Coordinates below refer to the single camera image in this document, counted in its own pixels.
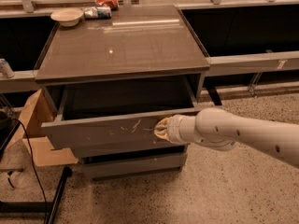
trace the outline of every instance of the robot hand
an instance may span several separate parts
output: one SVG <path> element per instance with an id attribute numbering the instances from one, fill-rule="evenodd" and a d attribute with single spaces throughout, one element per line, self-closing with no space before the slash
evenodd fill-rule
<path id="1" fill-rule="evenodd" d="M 242 118 L 206 108 L 196 116 L 161 120 L 155 134 L 174 144 L 195 143 L 222 151 L 239 142 L 299 168 L 299 125 L 295 124 Z"/>

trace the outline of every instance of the cardboard box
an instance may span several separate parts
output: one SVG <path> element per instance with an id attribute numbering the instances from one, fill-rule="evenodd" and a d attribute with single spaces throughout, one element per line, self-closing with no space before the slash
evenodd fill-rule
<path id="1" fill-rule="evenodd" d="M 48 137 L 43 134 L 41 124 L 53 120 L 54 116 L 50 111 L 42 90 L 37 91 L 28 98 L 19 116 L 19 121 L 23 123 L 28 133 L 29 142 L 33 150 L 34 162 L 38 167 L 78 162 L 78 159 L 74 157 L 70 148 L 55 150 Z M 11 138 L 7 147 L 14 145 L 19 140 L 23 141 L 30 153 L 29 144 L 21 125 Z"/>

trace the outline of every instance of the speckled floor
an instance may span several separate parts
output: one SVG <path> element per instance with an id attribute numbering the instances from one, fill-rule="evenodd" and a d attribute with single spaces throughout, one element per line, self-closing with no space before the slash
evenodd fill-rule
<path id="1" fill-rule="evenodd" d="M 264 88 L 257 99 L 244 91 L 222 91 L 222 108 L 237 115 L 299 124 L 299 85 Z M 213 106 L 207 95 L 201 107 Z M 23 167 L 11 177 L 0 174 L 0 200 L 42 201 L 28 152 L 19 143 L 1 167 Z M 92 182 L 72 166 L 56 223 L 299 223 L 299 169 L 238 144 L 218 152 L 194 144 L 181 172 Z M 39 168 L 52 199 L 62 167 Z M 1 217 L 0 222 L 42 223 L 42 217 Z"/>

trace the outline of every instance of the can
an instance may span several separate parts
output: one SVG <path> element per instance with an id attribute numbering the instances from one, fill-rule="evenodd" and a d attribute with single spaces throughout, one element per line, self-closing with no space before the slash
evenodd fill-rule
<path id="1" fill-rule="evenodd" d="M 5 59 L 0 59 L 0 72 L 6 78 L 12 78 L 13 76 L 15 76 L 15 73 Z"/>

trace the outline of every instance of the black cable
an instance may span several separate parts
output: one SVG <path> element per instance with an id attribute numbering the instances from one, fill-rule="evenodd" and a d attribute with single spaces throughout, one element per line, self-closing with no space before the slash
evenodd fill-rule
<path id="1" fill-rule="evenodd" d="M 38 184 L 39 184 L 39 187 L 43 193 L 43 197 L 44 197 L 44 201 L 45 201 L 45 217 L 44 217 L 44 223 L 46 223 L 47 221 L 47 199 L 46 199 L 46 195 L 45 195 L 45 190 L 43 189 L 42 185 L 41 185 L 41 182 L 40 182 L 40 179 L 38 177 L 38 174 L 37 174 L 37 171 L 36 171 L 36 167 L 35 167 L 35 162 L 34 162 L 34 152 L 32 151 L 32 147 L 31 147 L 31 144 L 30 144 L 30 141 L 29 141 L 29 136 L 28 136 L 28 133 L 25 129 L 25 126 L 22 124 L 21 121 L 19 121 L 18 119 L 12 119 L 12 120 L 16 120 L 21 126 L 22 128 L 24 129 L 24 132 L 25 132 L 25 135 L 26 135 L 26 138 L 27 138 L 27 141 L 28 141 L 28 145 L 29 145 L 29 148 L 30 148 L 30 152 L 31 152 L 31 164 L 32 164 L 32 167 L 35 171 L 35 174 L 36 174 L 36 179 L 38 181 Z"/>

